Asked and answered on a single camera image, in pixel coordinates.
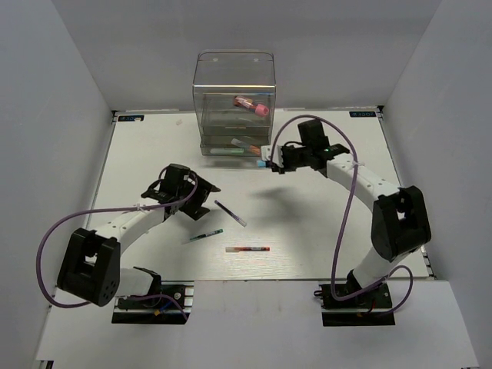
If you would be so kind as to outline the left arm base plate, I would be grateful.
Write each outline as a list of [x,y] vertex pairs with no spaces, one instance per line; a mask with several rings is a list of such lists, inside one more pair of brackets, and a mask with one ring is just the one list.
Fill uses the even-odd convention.
[[119,298],[115,302],[113,324],[184,325],[191,314],[193,281],[163,281],[156,298],[136,300]]

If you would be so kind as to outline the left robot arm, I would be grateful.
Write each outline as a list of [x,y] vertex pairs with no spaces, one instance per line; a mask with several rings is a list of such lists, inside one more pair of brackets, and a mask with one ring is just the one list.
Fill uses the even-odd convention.
[[79,228],[69,239],[57,286],[103,307],[113,298],[137,298],[144,306],[161,301],[161,276],[143,267],[123,268],[121,256],[144,234],[182,212],[197,221],[219,187],[184,165],[170,164],[141,194],[140,200],[96,228]]

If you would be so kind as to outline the clear drawer organizer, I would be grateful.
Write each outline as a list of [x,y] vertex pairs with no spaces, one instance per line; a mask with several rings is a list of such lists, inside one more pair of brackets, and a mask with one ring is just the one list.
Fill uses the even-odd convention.
[[[237,138],[261,148],[269,145],[273,129],[276,85],[268,86],[193,86],[194,110],[200,134],[201,153],[211,155],[211,148],[238,148],[231,140]],[[262,118],[246,109],[234,106],[237,95],[268,106],[269,114]],[[235,157],[259,156],[244,150]]]

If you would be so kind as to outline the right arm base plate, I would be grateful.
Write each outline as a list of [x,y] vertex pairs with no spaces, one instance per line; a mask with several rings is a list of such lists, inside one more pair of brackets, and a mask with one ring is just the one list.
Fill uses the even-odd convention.
[[367,294],[346,301],[336,301],[331,296],[331,285],[320,284],[313,293],[321,302],[324,327],[378,327],[394,326],[391,295],[386,284]]

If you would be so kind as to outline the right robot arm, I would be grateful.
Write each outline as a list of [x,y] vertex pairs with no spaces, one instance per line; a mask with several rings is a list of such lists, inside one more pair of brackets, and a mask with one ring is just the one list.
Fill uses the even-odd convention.
[[311,168],[349,192],[341,227],[338,232],[332,271],[337,270],[338,257],[351,205],[361,201],[371,212],[372,247],[362,262],[347,275],[346,292],[331,296],[336,301],[350,301],[363,307],[372,301],[375,289],[396,271],[404,269],[402,261],[431,239],[431,227],[422,191],[400,187],[376,175],[360,161],[354,144],[332,144],[324,133],[328,120],[314,115],[299,115],[300,142],[292,145],[273,143],[261,148],[261,159],[278,174]]

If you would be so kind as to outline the pink glue bottle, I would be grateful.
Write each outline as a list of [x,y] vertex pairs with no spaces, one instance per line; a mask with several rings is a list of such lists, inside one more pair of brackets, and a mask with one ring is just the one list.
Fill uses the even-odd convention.
[[268,106],[261,103],[256,103],[250,98],[246,98],[241,95],[237,95],[234,97],[233,104],[236,107],[246,109],[249,112],[252,112],[262,118],[266,117],[270,112]]

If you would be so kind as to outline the orange capped marker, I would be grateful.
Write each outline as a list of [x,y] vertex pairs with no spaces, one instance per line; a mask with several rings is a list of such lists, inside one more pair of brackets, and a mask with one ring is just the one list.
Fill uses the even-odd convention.
[[235,147],[243,148],[244,150],[249,151],[252,154],[255,154],[255,155],[260,155],[261,154],[261,149],[259,147],[254,146],[254,145],[251,145],[251,144],[248,144],[247,142],[242,141],[242,140],[239,140],[237,138],[233,138],[231,140],[231,143]]

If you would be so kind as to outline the green highlighter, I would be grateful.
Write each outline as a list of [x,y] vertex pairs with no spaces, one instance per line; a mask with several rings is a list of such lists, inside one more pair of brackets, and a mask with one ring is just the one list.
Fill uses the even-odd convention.
[[243,155],[243,148],[211,148],[211,155]]

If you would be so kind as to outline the clear organizer lid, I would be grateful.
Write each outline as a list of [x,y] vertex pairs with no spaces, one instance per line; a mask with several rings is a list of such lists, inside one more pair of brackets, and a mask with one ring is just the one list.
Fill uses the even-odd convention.
[[193,86],[276,85],[274,55],[254,49],[209,49],[197,58]]

